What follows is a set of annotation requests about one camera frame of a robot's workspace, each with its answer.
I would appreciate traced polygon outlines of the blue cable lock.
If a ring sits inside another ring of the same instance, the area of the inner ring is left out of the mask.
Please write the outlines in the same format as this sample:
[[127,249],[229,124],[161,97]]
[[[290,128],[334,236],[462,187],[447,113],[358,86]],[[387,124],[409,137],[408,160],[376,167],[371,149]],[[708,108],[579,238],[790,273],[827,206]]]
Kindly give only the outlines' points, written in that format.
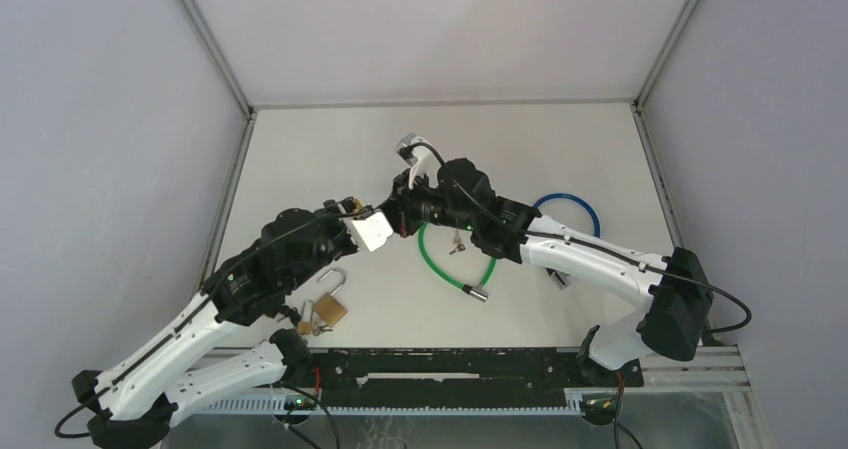
[[554,192],[540,197],[533,206],[545,215],[579,232],[599,237],[601,224],[595,209],[577,195]]

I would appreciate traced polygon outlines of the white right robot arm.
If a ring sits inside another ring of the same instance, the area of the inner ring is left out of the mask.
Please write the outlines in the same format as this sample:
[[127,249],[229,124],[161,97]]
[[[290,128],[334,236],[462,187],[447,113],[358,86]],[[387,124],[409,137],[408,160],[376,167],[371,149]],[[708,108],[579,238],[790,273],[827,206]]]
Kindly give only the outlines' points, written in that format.
[[380,208],[402,237],[425,224],[467,230],[472,244],[490,257],[564,272],[629,303],[630,314],[593,328],[584,339],[577,362],[589,384],[605,384],[650,353],[687,362],[697,352],[714,297],[698,257],[687,249],[660,255],[575,231],[498,195],[488,176],[465,158],[441,167],[435,182],[404,171]]

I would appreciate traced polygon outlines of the green lock silver keys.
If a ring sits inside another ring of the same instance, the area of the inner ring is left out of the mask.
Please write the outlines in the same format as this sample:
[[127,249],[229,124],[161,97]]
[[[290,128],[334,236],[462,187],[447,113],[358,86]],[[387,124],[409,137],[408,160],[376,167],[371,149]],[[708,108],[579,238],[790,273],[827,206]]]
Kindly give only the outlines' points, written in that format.
[[449,252],[450,255],[463,252],[465,250],[465,245],[463,239],[461,237],[460,231],[458,229],[454,230],[454,236],[452,240],[453,248]]

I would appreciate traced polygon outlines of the green cable lock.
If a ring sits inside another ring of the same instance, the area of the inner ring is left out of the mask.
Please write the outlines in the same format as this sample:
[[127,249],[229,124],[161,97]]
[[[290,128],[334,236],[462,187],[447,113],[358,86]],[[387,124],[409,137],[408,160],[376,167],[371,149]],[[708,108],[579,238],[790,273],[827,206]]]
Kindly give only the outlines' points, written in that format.
[[468,244],[462,234],[465,250],[450,255],[453,236],[454,232],[448,236],[445,230],[423,225],[416,236],[419,255],[425,266],[443,284],[485,303],[490,298],[489,285],[496,272],[497,262],[494,258],[469,256]]

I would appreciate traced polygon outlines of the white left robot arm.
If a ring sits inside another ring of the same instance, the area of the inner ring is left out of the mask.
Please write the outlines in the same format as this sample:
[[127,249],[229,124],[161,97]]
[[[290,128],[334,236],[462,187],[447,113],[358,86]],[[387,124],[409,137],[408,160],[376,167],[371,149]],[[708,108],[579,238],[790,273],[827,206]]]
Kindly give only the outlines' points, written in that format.
[[85,437],[98,448],[151,448],[219,400],[280,381],[305,383],[313,370],[312,355],[294,328],[279,329],[223,362],[203,369],[194,365],[260,318],[281,314],[296,289],[361,249],[352,225],[373,212],[347,198],[314,211],[279,213],[141,348],[111,369],[84,370],[73,378],[79,407],[92,413]]

